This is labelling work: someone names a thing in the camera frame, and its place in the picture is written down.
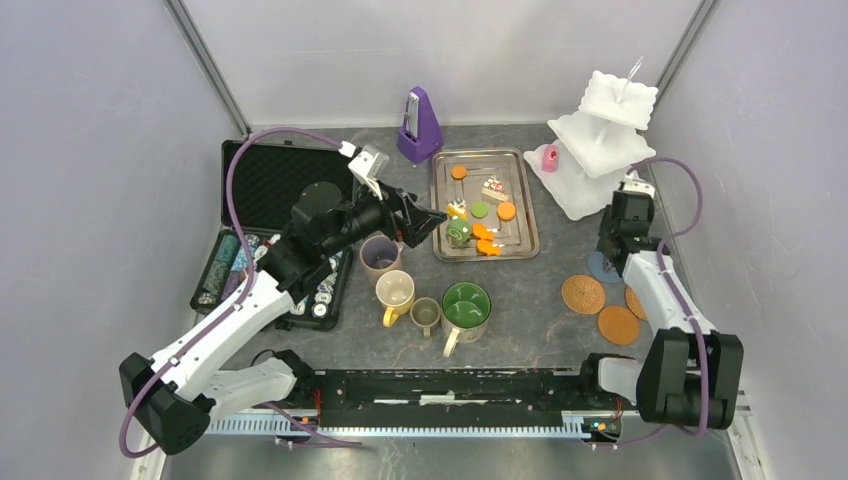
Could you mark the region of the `green swirl roll cake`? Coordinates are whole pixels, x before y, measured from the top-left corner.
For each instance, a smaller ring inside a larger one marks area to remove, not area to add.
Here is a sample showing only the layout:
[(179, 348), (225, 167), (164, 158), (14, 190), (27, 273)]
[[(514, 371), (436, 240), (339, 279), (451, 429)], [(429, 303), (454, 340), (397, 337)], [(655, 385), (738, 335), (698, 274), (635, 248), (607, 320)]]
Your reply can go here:
[(471, 238), (471, 233), (471, 224), (461, 217), (452, 218), (445, 229), (448, 244), (452, 248), (465, 248)]

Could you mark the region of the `layered strawberry cake slice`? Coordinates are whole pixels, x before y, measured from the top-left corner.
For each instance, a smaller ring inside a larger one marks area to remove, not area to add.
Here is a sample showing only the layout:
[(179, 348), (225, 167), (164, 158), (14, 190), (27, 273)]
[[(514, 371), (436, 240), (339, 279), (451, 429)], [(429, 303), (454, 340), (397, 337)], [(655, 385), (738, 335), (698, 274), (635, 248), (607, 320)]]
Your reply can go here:
[(483, 182), (481, 195), (483, 199), (494, 203), (508, 202), (510, 199), (506, 187), (497, 176), (490, 176)]

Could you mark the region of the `pink cake piece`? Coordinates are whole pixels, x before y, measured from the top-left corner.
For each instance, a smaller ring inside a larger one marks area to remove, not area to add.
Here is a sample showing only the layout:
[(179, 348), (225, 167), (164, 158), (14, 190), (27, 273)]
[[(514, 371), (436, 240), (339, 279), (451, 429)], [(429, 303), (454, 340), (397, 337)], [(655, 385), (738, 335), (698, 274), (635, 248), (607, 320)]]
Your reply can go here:
[(549, 144), (545, 147), (541, 156), (541, 170), (546, 173), (553, 173), (558, 168), (559, 151), (554, 144)]

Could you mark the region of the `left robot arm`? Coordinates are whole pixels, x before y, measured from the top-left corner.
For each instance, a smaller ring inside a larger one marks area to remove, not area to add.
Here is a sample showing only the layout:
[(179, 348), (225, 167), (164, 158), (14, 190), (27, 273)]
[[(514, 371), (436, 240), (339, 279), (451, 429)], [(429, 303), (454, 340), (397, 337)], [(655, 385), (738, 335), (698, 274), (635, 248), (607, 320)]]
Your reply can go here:
[(313, 379), (279, 359), (231, 372), (221, 366), (256, 333), (313, 293), (332, 272), (331, 258), (381, 232), (415, 247), (444, 223), (446, 213), (379, 182), (352, 201), (332, 183), (306, 187), (281, 237), (246, 280), (200, 323), (152, 357), (133, 353), (119, 366), (127, 411), (118, 434), (131, 459), (156, 449), (173, 455), (193, 445), (216, 417), (283, 400), (306, 405)]

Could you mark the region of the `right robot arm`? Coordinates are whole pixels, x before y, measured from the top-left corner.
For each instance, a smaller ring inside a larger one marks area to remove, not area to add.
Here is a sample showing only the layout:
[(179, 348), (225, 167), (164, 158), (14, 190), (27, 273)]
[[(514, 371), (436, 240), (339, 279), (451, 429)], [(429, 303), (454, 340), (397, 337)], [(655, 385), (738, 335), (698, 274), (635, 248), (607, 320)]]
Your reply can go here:
[(652, 196), (628, 189), (615, 191), (603, 211), (598, 248), (636, 294), (654, 338), (643, 361), (591, 354), (578, 396), (602, 408), (619, 395), (648, 423), (725, 430), (736, 411), (743, 345), (694, 305), (665, 244), (649, 234), (653, 218)]

